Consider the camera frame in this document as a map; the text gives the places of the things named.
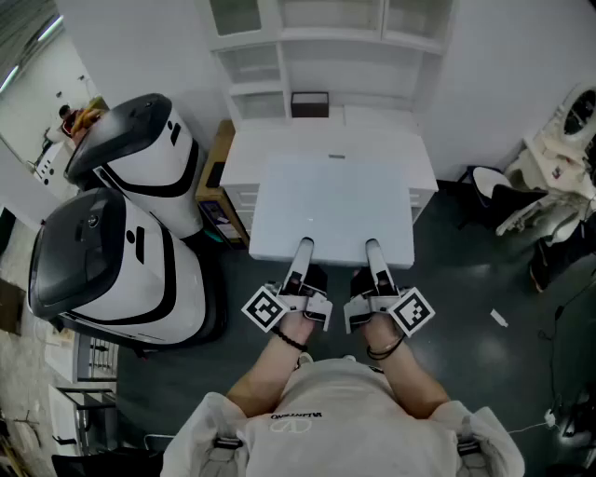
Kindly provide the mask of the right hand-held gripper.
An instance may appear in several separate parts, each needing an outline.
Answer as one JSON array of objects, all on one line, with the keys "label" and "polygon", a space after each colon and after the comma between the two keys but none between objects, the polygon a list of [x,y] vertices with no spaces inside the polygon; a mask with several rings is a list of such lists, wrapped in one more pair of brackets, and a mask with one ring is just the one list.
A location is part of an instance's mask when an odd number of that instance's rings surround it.
[{"label": "right hand-held gripper", "polygon": [[435,310],[415,287],[400,290],[393,282],[379,242],[365,244],[369,267],[363,267],[350,282],[350,300],[344,305],[345,330],[354,333],[373,315],[388,316],[407,337],[413,336],[434,318]]}]

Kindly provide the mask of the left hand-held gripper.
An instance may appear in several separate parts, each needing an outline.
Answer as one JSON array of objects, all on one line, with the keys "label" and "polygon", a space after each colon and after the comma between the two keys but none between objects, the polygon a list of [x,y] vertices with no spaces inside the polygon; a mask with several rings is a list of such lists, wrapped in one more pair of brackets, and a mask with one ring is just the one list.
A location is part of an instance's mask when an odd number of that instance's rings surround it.
[{"label": "left hand-held gripper", "polygon": [[324,332],[329,330],[332,302],[327,297],[327,274],[320,266],[310,265],[313,251],[313,239],[302,238],[287,281],[265,283],[241,308],[261,331],[272,331],[288,313],[301,313],[320,325]]}]

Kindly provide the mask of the white shelf unit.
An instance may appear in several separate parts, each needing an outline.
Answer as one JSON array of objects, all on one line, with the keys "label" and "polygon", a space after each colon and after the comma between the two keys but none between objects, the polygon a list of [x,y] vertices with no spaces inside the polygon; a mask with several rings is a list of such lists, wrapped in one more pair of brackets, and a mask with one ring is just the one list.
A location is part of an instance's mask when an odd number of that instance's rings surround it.
[{"label": "white shelf unit", "polygon": [[431,103],[458,0],[194,0],[240,128],[287,123],[294,91],[409,111]]}]

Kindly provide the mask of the person's left forearm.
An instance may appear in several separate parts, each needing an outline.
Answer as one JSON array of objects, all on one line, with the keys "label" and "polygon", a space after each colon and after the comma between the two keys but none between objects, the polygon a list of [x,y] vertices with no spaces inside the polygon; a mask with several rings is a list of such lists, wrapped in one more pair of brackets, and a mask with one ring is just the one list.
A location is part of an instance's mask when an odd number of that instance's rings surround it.
[{"label": "person's left forearm", "polygon": [[271,336],[256,363],[226,398],[248,418],[273,412],[314,327],[301,313],[285,315],[278,333]]}]

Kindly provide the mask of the person's right forearm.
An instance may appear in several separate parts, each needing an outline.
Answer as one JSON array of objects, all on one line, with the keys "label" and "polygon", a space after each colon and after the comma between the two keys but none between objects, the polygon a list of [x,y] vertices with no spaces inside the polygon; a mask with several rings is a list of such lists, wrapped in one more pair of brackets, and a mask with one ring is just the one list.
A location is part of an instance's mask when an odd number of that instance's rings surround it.
[{"label": "person's right forearm", "polygon": [[[362,333],[367,345],[378,350],[404,334],[388,316],[376,314],[365,323]],[[384,361],[376,361],[383,370],[396,401],[409,415],[429,418],[441,405],[450,401],[443,386],[416,360],[405,338]]]}]

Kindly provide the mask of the white desk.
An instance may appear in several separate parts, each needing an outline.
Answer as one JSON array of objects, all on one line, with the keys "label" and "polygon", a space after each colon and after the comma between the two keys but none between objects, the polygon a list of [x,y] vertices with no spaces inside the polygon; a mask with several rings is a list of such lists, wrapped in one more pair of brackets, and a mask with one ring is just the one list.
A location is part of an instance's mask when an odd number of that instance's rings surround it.
[{"label": "white desk", "polygon": [[384,160],[398,164],[417,219],[439,190],[426,146],[409,111],[346,105],[328,118],[295,118],[236,132],[220,185],[251,232],[262,171],[270,159]]}]

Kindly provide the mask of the brown cardboard box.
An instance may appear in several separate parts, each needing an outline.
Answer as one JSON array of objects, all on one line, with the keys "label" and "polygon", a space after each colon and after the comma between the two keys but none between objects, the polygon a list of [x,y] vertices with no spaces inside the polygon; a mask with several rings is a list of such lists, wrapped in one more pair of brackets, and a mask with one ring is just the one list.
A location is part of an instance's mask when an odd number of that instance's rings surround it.
[{"label": "brown cardboard box", "polygon": [[206,223],[233,249],[247,249],[249,235],[222,186],[224,167],[236,134],[231,119],[220,122],[196,189],[196,202]]}]

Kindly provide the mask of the black chair with white seat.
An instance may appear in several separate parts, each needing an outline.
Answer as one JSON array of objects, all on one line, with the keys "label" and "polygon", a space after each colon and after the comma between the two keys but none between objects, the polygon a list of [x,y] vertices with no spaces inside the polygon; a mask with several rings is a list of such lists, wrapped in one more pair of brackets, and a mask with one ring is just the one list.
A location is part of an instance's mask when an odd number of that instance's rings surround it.
[{"label": "black chair with white seat", "polygon": [[462,186],[465,217],[457,229],[470,223],[495,231],[516,212],[533,206],[548,193],[541,189],[519,189],[496,168],[467,166],[456,184]]}]

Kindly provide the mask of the person's pale grey shirt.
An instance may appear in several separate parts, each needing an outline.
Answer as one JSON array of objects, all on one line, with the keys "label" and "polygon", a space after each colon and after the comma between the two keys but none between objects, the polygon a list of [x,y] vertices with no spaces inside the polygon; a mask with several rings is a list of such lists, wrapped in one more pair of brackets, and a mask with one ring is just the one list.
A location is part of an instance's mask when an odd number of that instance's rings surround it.
[{"label": "person's pale grey shirt", "polygon": [[385,377],[345,359],[291,374],[278,407],[246,417],[211,392],[164,454],[161,477],[523,477],[522,455],[489,408],[461,402],[417,419]]}]

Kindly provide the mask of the white ornate dressing table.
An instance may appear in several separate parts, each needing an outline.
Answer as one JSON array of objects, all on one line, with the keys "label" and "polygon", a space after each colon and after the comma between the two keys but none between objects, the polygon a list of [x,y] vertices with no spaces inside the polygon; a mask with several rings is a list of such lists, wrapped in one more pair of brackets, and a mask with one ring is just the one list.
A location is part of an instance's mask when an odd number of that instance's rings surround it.
[{"label": "white ornate dressing table", "polygon": [[522,139],[505,175],[546,195],[513,212],[497,227],[498,236],[548,221],[554,227],[547,243],[563,242],[596,211],[596,79],[577,84],[546,125]]}]

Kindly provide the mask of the white power adapter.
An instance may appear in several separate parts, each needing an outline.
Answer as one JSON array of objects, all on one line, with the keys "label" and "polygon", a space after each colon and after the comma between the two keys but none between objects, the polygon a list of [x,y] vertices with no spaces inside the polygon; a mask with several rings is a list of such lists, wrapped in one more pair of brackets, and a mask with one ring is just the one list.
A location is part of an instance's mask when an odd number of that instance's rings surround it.
[{"label": "white power adapter", "polygon": [[559,427],[559,425],[557,424],[557,419],[556,419],[555,414],[553,413],[553,411],[551,409],[548,409],[546,411],[546,413],[544,414],[541,422],[532,424],[530,426],[526,426],[521,429],[510,430],[508,432],[508,434],[509,435],[519,434],[519,433],[524,433],[526,431],[533,430],[533,429],[557,429],[558,427]]}]

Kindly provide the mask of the grey metal rack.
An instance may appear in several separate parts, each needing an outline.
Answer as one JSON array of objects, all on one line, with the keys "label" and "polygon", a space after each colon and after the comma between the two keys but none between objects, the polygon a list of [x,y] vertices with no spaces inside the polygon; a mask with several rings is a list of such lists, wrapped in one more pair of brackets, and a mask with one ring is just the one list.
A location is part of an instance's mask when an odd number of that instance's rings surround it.
[{"label": "grey metal rack", "polygon": [[74,341],[74,378],[81,383],[117,380],[117,344],[78,334]]}]

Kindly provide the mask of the white board with black dots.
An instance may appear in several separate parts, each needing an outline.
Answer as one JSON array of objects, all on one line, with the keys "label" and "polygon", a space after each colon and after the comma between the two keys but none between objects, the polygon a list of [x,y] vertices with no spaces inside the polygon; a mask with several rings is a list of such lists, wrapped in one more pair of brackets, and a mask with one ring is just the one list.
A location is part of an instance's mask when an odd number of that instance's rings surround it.
[{"label": "white board with black dots", "polygon": [[61,202],[73,198],[78,187],[65,177],[74,150],[68,142],[52,144],[35,167],[34,177]]}]

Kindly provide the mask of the ceiling strip light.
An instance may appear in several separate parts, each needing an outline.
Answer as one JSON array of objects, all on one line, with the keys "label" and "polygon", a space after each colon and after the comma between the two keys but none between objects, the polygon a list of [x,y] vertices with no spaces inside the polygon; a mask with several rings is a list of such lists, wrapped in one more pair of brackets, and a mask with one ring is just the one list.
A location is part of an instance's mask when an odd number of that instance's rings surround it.
[{"label": "ceiling strip light", "polygon": [[10,72],[7,75],[7,77],[5,78],[5,80],[3,81],[3,83],[0,85],[0,94],[2,94],[5,91],[5,89],[11,83],[11,81],[13,80],[13,78],[15,77],[15,75],[18,73],[19,69],[20,69],[20,67],[18,65],[15,65],[10,70]]},{"label": "ceiling strip light", "polygon": [[37,42],[42,42],[48,39],[62,25],[62,22],[63,16],[60,15],[57,19],[50,23],[43,33],[38,36]]}]

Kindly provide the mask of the black metal frame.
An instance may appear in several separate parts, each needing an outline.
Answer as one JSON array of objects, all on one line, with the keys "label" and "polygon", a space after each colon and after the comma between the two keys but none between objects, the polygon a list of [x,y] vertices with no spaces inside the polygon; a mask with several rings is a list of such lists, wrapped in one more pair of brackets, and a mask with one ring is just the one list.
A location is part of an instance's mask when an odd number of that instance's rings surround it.
[{"label": "black metal frame", "polygon": [[109,388],[48,387],[57,477],[159,477],[160,452],[125,444]]}]

